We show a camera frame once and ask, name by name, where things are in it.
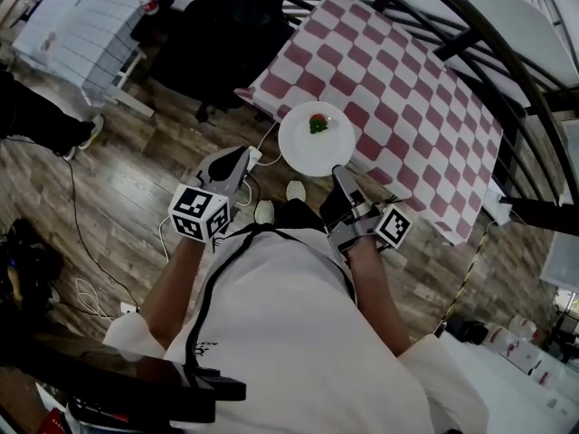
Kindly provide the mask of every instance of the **white plate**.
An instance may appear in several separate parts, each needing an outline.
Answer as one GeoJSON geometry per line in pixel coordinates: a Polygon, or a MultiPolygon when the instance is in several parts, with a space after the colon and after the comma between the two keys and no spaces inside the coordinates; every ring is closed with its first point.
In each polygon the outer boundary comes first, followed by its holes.
{"type": "Polygon", "coordinates": [[[354,127],[346,114],[324,101],[310,101],[292,109],[281,121],[280,151],[295,170],[311,177],[332,174],[336,165],[345,165],[354,153],[354,127]],[[327,129],[309,132],[309,118],[323,114],[327,129]]]}

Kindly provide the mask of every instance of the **white t-shirt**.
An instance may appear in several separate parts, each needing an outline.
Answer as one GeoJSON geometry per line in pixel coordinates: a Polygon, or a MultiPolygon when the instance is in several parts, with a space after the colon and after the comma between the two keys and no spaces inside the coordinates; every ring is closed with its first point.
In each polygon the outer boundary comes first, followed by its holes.
{"type": "MultiPolygon", "coordinates": [[[[327,238],[285,232],[308,246],[262,233],[214,287],[197,361],[245,382],[247,399],[218,402],[207,432],[486,432],[484,402],[434,336],[394,357],[347,294],[327,238]]],[[[208,278],[243,238],[223,243],[208,278]]],[[[165,351],[141,316],[127,315],[104,343],[184,363],[194,323],[165,351]]]]}

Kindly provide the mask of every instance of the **shoe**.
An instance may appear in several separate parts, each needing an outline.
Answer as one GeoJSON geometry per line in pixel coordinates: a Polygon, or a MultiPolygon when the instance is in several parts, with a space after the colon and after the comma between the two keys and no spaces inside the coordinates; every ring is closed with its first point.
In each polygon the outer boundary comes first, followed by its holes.
{"type": "Polygon", "coordinates": [[[105,118],[102,116],[102,114],[99,114],[97,117],[95,117],[92,121],[94,124],[94,127],[92,128],[92,130],[90,131],[90,137],[87,141],[81,143],[79,145],[79,149],[81,149],[82,151],[84,151],[85,149],[87,149],[90,144],[92,143],[92,141],[99,135],[99,133],[102,131],[102,126],[105,125],[105,118]]]}
{"type": "Polygon", "coordinates": [[[72,159],[74,159],[74,155],[76,155],[76,146],[73,146],[71,150],[63,156],[64,160],[68,163],[72,159]]]}
{"type": "Polygon", "coordinates": [[[304,203],[306,201],[306,188],[304,188],[304,184],[299,180],[289,182],[288,188],[286,188],[286,198],[288,198],[288,201],[299,199],[304,203]]]}
{"type": "Polygon", "coordinates": [[[274,215],[273,203],[271,201],[261,200],[255,208],[253,218],[256,223],[263,225],[264,223],[273,223],[274,215]]]}

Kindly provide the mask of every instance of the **red and white tablecloth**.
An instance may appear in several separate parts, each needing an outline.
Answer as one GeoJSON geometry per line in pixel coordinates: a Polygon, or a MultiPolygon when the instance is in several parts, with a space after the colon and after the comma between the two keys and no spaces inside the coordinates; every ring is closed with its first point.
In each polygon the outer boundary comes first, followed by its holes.
{"type": "Polygon", "coordinates": [[[419,41],[358,0],[322,0],[246,101],[276,120],[326,101],[354,124],[353,162],[452,243],[468,239],[502,130],[475,94],[419,41]]]}

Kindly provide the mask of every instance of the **forearm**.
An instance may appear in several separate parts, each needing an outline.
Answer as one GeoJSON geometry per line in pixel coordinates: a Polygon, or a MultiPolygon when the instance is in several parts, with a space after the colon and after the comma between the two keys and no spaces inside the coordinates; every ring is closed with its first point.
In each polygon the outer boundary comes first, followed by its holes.
{"type": "Polygon", "coordinates": [[[358,308],[395,356],[411,346],[404,321],[394,304],[380,254],[372,238],[348,251],[358,308]]]}
{"type": "Polygon", "coordinates": [[[140,309],[153,337],[165,349],[181,331],[205,245],[183,238],[140,309]]]}

